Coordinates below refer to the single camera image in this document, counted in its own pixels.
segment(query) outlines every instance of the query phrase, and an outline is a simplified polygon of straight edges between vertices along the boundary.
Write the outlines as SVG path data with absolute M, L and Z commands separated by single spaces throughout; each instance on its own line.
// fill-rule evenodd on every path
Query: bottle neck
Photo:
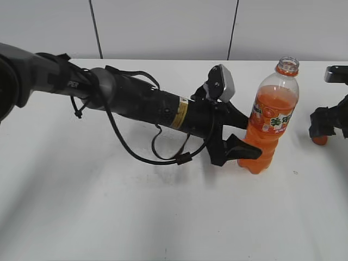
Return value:
M 299 70 L 298 69 L 297 70 L 289 70 L 286 67 L 278 64 L 276 67 L 276 72 L 281 74 L 281 75 L 284 75 L 284 76 L 295 77 L 298 75 Z
M 296 78 L 296 75 L 293 76 L 293 75 L 287 75 L 287 74 L 284 74 L 284 73 L 280 73 L 276 70 L 276 72 L 274 73 L 278 78 L 282 78 L 282 79 L 287 79 L 287 80 L 292 80 L 292 79 L 295 79 Z

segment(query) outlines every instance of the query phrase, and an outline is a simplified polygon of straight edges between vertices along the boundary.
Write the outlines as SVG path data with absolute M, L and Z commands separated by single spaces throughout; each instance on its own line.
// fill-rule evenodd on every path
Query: sticker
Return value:
M 175 118 L 171 124 L 171 128 L 179 129 L 185 120 L 187 108 L 189 107 L 189 100 L 183 97 L 179 99 L 178 112 L 176 112 Z
M 293 114 L 292 109 L 275 109 L 270 108 L 256 98 L 250 116 L 251 124 L 261 132 L 268 134 L 283 133 Z

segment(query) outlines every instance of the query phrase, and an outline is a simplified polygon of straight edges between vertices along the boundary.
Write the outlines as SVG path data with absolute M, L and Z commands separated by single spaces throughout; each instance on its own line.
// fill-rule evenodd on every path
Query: orange liquid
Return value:
M 260 103 L 274 111 L 291 111 L 297 104 L 297 96 L 292 91 L 275 86 L 267 85 L 259 89 L 257 98 Z M 268 134 L 257 129 L 249 120 L 244 141 L 262 150 L 258 159 L 239 159 L 238 164 L 247 168 L 253 174 L 259 174 L 263 169 L 269 167 L 278 145 L 279 138 L 284 132 Z

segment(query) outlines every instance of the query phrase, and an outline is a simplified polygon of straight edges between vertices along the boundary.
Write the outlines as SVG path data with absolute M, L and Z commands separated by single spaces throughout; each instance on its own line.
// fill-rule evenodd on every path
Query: bottle label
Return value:
M 267 134 L 283 133 L 290 121 L 294 109 L 270 108 L 256 97 L 250 116 L 251 124 L 259 131 Z

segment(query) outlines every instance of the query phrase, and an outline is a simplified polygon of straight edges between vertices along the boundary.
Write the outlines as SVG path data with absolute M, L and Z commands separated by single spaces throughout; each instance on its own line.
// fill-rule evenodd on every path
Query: yellow label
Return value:
M 179 129 L 185 120 L 187 108 L 189 107 L 189 100 L 180 97 L 178 112 L 176 112 L 175 118 L 170 127 Z

